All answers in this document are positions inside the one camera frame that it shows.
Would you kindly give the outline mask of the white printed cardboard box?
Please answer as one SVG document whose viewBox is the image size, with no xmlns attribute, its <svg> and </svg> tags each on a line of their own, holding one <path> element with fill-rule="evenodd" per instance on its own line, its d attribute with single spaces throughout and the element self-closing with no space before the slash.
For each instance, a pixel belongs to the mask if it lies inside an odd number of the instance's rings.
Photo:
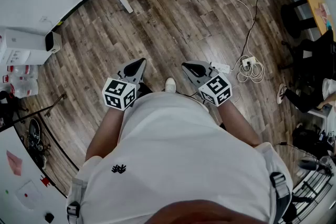
<svg viewBox="0 0 336 224">
<path fill-rule="evenodd" d="M 43 65 L 51 52 L 43 50 L 6 49 L 0 63 L 7 66 Z"/>
</svg>

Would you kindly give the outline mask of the round yellow table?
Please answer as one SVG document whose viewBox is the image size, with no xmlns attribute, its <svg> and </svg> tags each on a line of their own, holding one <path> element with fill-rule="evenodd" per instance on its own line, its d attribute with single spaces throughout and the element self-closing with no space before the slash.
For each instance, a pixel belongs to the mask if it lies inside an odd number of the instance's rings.
<svg viewBox="0 0 336 224">
<path fill-rule="evenodd" d="M 336 42 L 336 27 L 334 25 L 331 12 L 330 12 L 330 15 L 328 16 L 328 20 L 323 20 L 314 11 L 314 9 L 318 7 L 319 3 L 326 3 L 327 4 L 326 0 L 307 0 L 307 1 L 308 1 L 309 8 L 311 10 L 311 13 L 312 13 L 312 17 L 315 19 L 315 22 L 317 24 L 316 28 L 318 28 L 320 34 L 323 35 L 328 30 L 332 30 L 333 31 L 333 41 Z"/>
</svg>

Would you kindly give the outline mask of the person's right forearm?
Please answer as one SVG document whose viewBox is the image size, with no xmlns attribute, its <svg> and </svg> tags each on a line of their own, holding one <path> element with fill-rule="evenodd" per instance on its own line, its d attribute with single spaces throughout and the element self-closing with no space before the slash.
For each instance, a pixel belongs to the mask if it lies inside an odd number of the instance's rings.
<svg viewBox="0 0 336 224">
<path fill-rule="evenodd" d="M 225 129 L 244 143 L 256 147 L 261 144 L 260 137 L 231 101 L 217 107 Z"/>
</svg>

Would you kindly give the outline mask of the black equipment bag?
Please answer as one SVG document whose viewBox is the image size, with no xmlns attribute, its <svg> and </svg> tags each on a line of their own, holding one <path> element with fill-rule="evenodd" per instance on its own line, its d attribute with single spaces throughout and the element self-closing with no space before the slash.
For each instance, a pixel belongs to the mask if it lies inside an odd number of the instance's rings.
<svg viewBox="0 0 336 224">
<path fill-rule="evenodd" d="M 334 148 L 326 140 L 319 140 L 319 134 L 313 130 L 307 130 L 302 125 L 295 128 L 292 133 L 292 144 L 300 150 L 308 152 L 320 159 L 333 154 Z"/>
</svg>

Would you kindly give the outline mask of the white side table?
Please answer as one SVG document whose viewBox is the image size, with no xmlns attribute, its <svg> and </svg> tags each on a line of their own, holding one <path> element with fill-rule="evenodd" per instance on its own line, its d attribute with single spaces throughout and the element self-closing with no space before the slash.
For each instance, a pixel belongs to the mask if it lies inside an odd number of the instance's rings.
<svg viewBox="0 0 336 224">
<path fill-rule="evenodd" d="M 21 176 L 12 172 L 6 151 L 23 160 Z M 45 214 L 50 212 L 54 215 L 51 224 L 68 224 L 66 196 L 48 176 L 50 185 L 46 187 L 40 181 L 41 175 L 47 176 L 30 157 L 15 128 L 0 132 L 0 223 L 48 224 Z M 42 194 L 42 199 L 34 210 L 26 209 L 15 195 L 15 191 L 30 180 Z"/>
</svg>

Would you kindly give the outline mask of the pack of water bottles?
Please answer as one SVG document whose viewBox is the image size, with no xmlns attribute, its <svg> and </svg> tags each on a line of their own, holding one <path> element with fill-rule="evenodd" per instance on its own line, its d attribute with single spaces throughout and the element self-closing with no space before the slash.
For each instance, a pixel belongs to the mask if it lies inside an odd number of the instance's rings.
<svg viewBox="0 0 336 224">
<path fill-rule="evenodd" d="M 2 83 L 14 97 L 22 99 L 38 94 L 37 79 L 37 65 L 7 66 Z"/>
</svg>

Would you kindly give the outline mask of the black office chair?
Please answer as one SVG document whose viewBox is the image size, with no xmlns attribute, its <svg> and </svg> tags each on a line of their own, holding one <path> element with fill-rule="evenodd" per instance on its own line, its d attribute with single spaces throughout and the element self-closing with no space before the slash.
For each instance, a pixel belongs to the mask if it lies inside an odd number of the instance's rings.
<svg viewBox="0 0 336 224">
<path fill-rule="evenodd" d="M 279 70 L 294 68 L 295 76 L 308 83 L 314 83 L 319 78 L 336 80 L 336 42 L 332 29 L 315 41 L 304 39 L 294 48 L 285 41 L 281 44 L 290 52 L 292 63 L 279 65 Z"/>
</svg>

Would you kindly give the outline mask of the person's left forearm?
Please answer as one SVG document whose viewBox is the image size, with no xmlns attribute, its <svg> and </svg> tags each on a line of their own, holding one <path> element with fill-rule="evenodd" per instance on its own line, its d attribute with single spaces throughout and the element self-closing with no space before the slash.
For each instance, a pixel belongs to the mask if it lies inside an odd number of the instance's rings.
<svg viewBox="0 0 336 224">
<path fill-rule="evenodd" d="M 110 108 L 104 116 L 86 152 L 85 161 L 94 156 L 105 158 L 117 146 L 124 111 Z"/>
</svg>

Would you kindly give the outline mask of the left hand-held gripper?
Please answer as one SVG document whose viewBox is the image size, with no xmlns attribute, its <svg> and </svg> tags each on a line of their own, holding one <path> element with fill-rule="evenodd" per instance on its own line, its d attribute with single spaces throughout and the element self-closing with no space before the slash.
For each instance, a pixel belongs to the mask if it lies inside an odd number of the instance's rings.
<svg viewBox="0 0 336 224">
<path fill-rule="evenodd" d="M 105 105 L 121 111 L 133 106 L 145 67 L 145 58 L 133 59 L 121 65 L 119 71 L 106 80 L 102 89 Z"/>
</svg>

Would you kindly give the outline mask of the person's black trousers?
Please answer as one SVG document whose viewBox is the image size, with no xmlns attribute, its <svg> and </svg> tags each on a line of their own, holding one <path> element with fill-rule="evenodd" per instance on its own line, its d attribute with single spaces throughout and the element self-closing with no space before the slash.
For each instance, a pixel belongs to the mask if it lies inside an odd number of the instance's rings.
<svg viewBox="0 0 336 224">
<path fill-rule="evenodd" d="M 143 82 L 139 83 L 139 86 L 137 87 L 137 98 L 141 98 L 147 94 L 152 93 L 153 91 Z"/>
</svg>

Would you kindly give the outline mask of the person's white t-shirt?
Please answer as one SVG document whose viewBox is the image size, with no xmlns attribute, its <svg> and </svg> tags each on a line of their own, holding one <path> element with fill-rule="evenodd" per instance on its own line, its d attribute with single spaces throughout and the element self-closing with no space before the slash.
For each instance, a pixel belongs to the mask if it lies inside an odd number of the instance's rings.
<svg viewBox="0 0 336 224">
<path fill-rule="evenodd" d="M 69 224 L 277 224 L 289 171 L 268 142 L 252 147 L 193 99 L 154 92 L 124 112 L 115 149 L 72 180 Z"/>
</svg>

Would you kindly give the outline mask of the white space heater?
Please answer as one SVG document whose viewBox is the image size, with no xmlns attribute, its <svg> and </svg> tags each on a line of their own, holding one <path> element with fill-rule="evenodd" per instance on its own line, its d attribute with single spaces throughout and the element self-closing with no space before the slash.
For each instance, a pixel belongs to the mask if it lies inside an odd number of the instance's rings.
<svg viewBox="0 0 336 224">
<path fill-rule="evenodd" d="M 61 35 L 50 31 L 46 36 L 45 36 L 45 46 L 46 46 L 46 51 L 51 52 L 55 54 L 62 48 L 62 38 Z"/>
</svg>

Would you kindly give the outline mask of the black tripod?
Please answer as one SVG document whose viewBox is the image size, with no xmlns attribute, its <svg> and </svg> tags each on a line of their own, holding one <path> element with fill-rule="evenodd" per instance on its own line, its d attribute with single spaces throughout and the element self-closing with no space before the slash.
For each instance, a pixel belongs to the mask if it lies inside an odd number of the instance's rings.
<svg viewBox="0 0 336 224">
<path fill-rule="evenodd" d="M 65 99 L 67 99 L 67 95 L 62 94 L 52 105 L 30 113 L 26 116 L 20 116 L 20 111 L 28 113 L 29 109 L 21 107 L 18 103 L 18 98 L 14 97 L 11 93 L 0 91 L 0 132 L 14 126 L 18 122 L 25 123 L 27 118 L 44 111 L 46 111 L 46 116 L 50 116 L 50 112 L 55 107 L 55 105 L 58 104 L 61 100 Z"/>
</svg>

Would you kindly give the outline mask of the person's right white shoe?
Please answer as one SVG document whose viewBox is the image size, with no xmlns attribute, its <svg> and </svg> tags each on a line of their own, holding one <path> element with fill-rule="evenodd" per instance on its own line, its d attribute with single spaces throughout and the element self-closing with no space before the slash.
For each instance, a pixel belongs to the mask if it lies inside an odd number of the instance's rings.
<svg viewBox="0 0 336 224">
<path fill-rule="evenodd" d="M 176 83 L 173 78 L 168 78 L 165 83 L 165 92 L 175 93 L 176 92 Z"/>
</svg>

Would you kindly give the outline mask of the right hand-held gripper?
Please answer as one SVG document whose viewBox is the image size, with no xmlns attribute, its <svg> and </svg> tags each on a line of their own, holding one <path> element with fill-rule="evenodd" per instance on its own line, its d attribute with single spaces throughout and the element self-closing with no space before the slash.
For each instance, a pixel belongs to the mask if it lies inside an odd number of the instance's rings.
<svg viewBox="0 0 336 224">
<path fill-rule="evenodd" d="M 222 72 L 214 69 L 206 61 L 187 61 L 182 70 L 196 86 L 201 98 L 215 106 L 220 106 L 232 96 L 232 85 Z"/>
</svg>

